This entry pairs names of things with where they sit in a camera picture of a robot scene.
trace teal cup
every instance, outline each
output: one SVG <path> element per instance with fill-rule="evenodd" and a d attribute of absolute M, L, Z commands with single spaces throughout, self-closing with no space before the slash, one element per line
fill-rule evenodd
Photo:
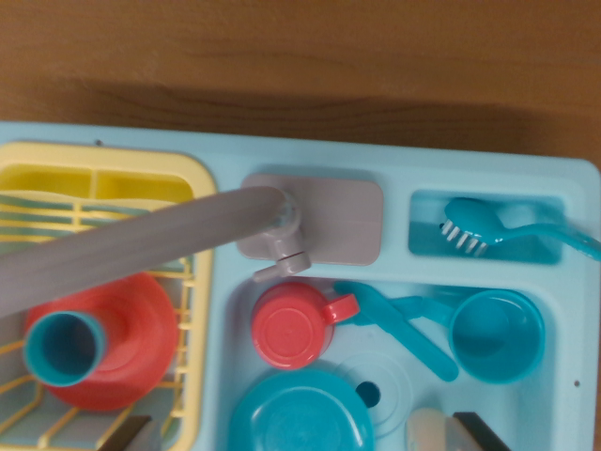
<path fill-rule="evenodd" d="M 525 296 L 504 289 L 453 306 L 423 298 L 422 316 L 449 328 L 455 359 L 474 378 L 510 383 L 526 377 L 545 350 L 545 323 Z"/>
<path fill-rule="evenodd" d="M 38 319 L 25 337 L 24 360 L 40 381 L 68 387 L 92 374 L 106 352 L 102 325 L 91 315 L 54 312 Z"/>

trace drain hole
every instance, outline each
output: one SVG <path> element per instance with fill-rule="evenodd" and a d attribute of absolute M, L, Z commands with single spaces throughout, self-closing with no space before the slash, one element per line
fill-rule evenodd
<path fill-rule="evenodd" d="M 355 391 L 368 409 L 377 406 L 381 398 L 378 386 L 370 381 L 361 382 Z"/>

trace red cup handle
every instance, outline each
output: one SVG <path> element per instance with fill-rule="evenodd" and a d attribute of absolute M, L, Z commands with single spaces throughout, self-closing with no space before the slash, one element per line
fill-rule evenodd
<path fill-rule="evenodd" d="M 331 325 L 354 317 L 360 312 L 359 304 L 354 294 L 347 294 L 328 303 L 321 313 L 326 323 Z"/>

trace wooden surface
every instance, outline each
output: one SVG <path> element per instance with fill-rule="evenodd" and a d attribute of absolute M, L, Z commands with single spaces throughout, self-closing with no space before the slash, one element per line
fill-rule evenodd
<path fill-rule="evenodd" d="M 595 1 L 5 1 L 0 120 L 601 167 L 600 24 Z"/>

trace blue plastic handle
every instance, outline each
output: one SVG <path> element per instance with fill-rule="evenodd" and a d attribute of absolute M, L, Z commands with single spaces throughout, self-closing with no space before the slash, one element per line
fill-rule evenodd
<path fill-rule="evenodd" d="M 587 257 L 601 261 L 601 242 L 573 227 L 554 224 L 531 224 L 508 229 L 503 238 L 523 237 L 527 235 L 547 236 L 572 246 Z"/>
<path fill-rule="evenodd" d="M 448 329 L 459 305 L 460 303 L 448 303 L 442 299 L 422 298 L 422 316 Z"/>
<path fill-rule="evenodd" d="M 396 338 L 443 381 L 454 381 L 457 378 L 459 368 L 455 361 L 411 326 L 403 314 L 377 290 L 358 282 L 336 282 L 334 289 L 339 294 L 354 294 L 361 308 L 361 315 Z"/>
<path fill-rule="evenodd" d="M 422 296 L 408 296 L 406 298 L 387 299 L 386 302 L 390 303 L 396 310 L 401 312 L 405 319 L 416 319 L 424 315 L 424 298 L 422 298 Z M 362 315 L 360 312 L 357 315 L 338 323 L 339 326 L 345 324 L 369 326 L 370 324 L 374 324 L 374 322 L 366 315 Z"/>

